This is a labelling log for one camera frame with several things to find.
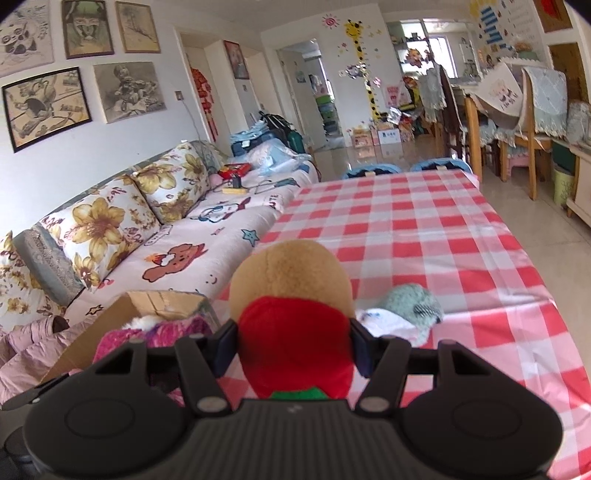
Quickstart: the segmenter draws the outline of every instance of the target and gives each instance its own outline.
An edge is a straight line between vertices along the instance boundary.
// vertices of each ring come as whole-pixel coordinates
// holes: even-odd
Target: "picture frame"
[[[149,5],[115,2],[119,32],[126,53],[161,53]]]
[[[78,67],[42,73],[5,85],[2,97],[15,153],[92,122]]]
[[[544,33],[573,28],[564,0],[534,0]]]
[[[226,53],[228,54],[228,60],[232,66],[232,72],[236,80],[250,80],[251,77],[248,74],[246,68],[246,61],[242,54],[242,49],[238,43],[233,41],[224,40],[224,46],[226,47]]]
[[[0,22],[0,77],[53,63],[49,0],[26,0]]]
[[[115,54],[105,0],[62,0],[61,23],[68,60]]]
[[[108,124],[166,110],[151,61],[94,65],[100,102]]]

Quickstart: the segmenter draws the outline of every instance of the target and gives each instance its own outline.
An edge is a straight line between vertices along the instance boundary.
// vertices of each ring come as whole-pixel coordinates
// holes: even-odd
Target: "green plush toy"
[[[375,308],[392,312],[414,325],[418,333],[411,341],[413,346],[424,345],[431,327],[443,318],[443,309],[437,299],[416,283],[393,288]]]

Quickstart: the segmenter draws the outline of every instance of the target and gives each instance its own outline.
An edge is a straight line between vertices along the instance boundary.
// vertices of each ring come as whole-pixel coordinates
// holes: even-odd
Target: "giraffe wall sticker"
[[[353,40],[355,44],[355,53],[357,54],[357,58],[359,59],[359,64],[364,64],[365,68],[361,68],[360,70],[363,72],[363,81],[365,82],[365,90],[368,94],[369,99],[369,106],[371,107],[371,115],[374,120],[379,120],[380,116],[378,113],[378,107],[375,103],[375,95],[371,88],[371,75],[369,71],[369,66],[367,59],[363,53],[363,25],[360,21],[353,22],[351,20],[347,20],[345,24],[345,32],[347,36]]]

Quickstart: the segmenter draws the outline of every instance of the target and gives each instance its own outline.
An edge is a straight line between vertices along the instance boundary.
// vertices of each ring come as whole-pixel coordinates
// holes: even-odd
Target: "red box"
[[[228,165],[220,168],[219,175],[224,180],[230,180],[232,176],[238,174],[239,177],[243,177],[251,169],[249,163],[229,163]]]

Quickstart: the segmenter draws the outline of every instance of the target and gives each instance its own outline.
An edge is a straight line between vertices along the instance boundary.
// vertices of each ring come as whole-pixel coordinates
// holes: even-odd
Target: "wooden cabinet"
[[[566,202],[568,215],[577,214],[587,225],[591,226],[591,149],[570,147],[576,155],[574,168],[573,198]]]

